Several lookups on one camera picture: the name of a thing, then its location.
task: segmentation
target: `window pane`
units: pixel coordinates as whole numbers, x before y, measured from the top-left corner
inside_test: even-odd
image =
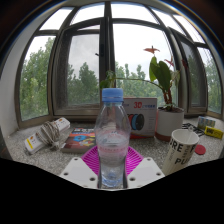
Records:
[[[149,10],[144,6],[135,3],[117,3],[112,2],[112,17],[113,18],[130,18],[140,19],[153,23],[157,23]]]
[[[205,43],[198,31],[182,16],[174,16],[187,30],[193,41]]]
[[[55,37],[35,37],[23,63],[20,80],[22,120],[48,114],[47,71]]]
[[[167,15],[166,13],[160,12],[158,10],[153,9],[153,11],[158,15],[158,17],[163,21],[165,26],[169,26],[180,33],[184,34],[185,33],[181,30],[181,28],[178,26],[178,24],[172,19],[171,16]]]
[[[73,8],[62,8],[55,12],[40,28],[40,30],[59,30],[62,23]]]
[[[222,92],[218,71],[208,49],[198,48],[201,55],[208,84],[208,109],[221,114]]]
[[[96,25],[96,26],[88,26],[86,28],[82,28],[79,30],[99,30],[100,29],[100,25]]]
[[[104,16],[104,3],[93,4],[82,7],[73,18],[70,25],[85,21],[88,19],[99,18]]]
[[[184,52],[187,57],[189,72],[190,72],[190,82],[191,82],[191,105],[202,107],[205,106],[205,94],[203,91],[203,79],[202,71],[197,62],[197,58],[191,47],[183,42],[181,42]]]
[[[144,49],[151,48],[152,45],[160,50],[155,52],[157,61],[164,61],[164,59],[170,61],[171,53],[162,31],[145,26],[125,24],[114,24],[113,28],[118,77],[149,80],[149,64],[153,54]],[[158,106],[164,105],[161,89],[153,84],[117,80],[117,87],[124,89],[125,97],[158,97]],[[176,103],[175,87],[172,92],[173,102]]]
[[[99,104],[99,35],[72,37],[68,59],[68,106]]]

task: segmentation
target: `green tree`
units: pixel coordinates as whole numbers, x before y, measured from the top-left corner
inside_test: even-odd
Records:
[[[117,77],[129,79],[145,79],[146,77],[144,71],[141,70],[141,65],[137,66],[136,73],[131,72],[131,74],[128,64],[125,64],[125,68],[119,66],[118,62],[116,62],[115,65],[115,73]],[[124,97],[157,97],[158,106],[164,105],[162,91],[150,83],[133,80],[116,80],[116,86],[123,89]],[[172,87],[171,91],[174,93],[176,91],[175,87]]]
[[[54,38],[48,38],[45,50],[40,48],[24,60],[20,80],[20,111],[22,120],[48,114],[47,71]]]
[[[208,108],[216,113],[221,113],[221,85],[218,71],[212,57],[204,64],[208,84]]]
[[[191,79],[191,94],[192,94],[192,103],[200,103],[200,77],[198,75],[198,67],[195,59],[189,55],[188,56],[188,65]]]
[[[99,85],[95,72],[89,70],[87,63],[83,63],[79,70],[79,77],[73,74],[72,65],[68,65],[67,96],[68,105],[99,103]]]

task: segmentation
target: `blue bottle cap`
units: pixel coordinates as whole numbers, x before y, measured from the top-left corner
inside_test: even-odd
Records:
[[[102,90],[103,102],[122,102],[123,89],[121,88],[104,88]]]

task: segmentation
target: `white mug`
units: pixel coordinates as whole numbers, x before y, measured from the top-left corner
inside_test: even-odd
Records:
[[[198,135],[190,131],[190,129],[174,130],[162,168],[164,175],[167,176],[185,168],[194,153],[198,141]]]

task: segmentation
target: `potted plant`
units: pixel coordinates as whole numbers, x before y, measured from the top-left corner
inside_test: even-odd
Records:
[[[157,58],[155,56],[155,51],[159,51],[158,49],[146,48],[145,51],[151,52],[154,56],[151,59],[149,65],[149,78],[150,80],[143,79],[128,79],[128,80],[139,80],[151,83],[156,85],[163,92],[163,98],[165,105],[163,107],[159,107],[157,110],[157,121],[156,121],[156,138],[163,141],[170,141],[172,131],[176,129],[182,128],[183,118],[184,118],[184,110],[182,108],[178,108],[172,101],[172,93],[171,87],[174,84],[176,87],[178,86],[180,80],[180,71],[172,71],[168,65],[163,62],[157,62]],[[173,65],[173,60],[165,60],[169,63],[170,66]],[[183,66],[187,68],[187,63],[182,59]],[[115,80],[127,80],[125,78],[116,77],[115,72],[107,71],[106,79],[101,81],[100,89],[103,88],[114,88]]]

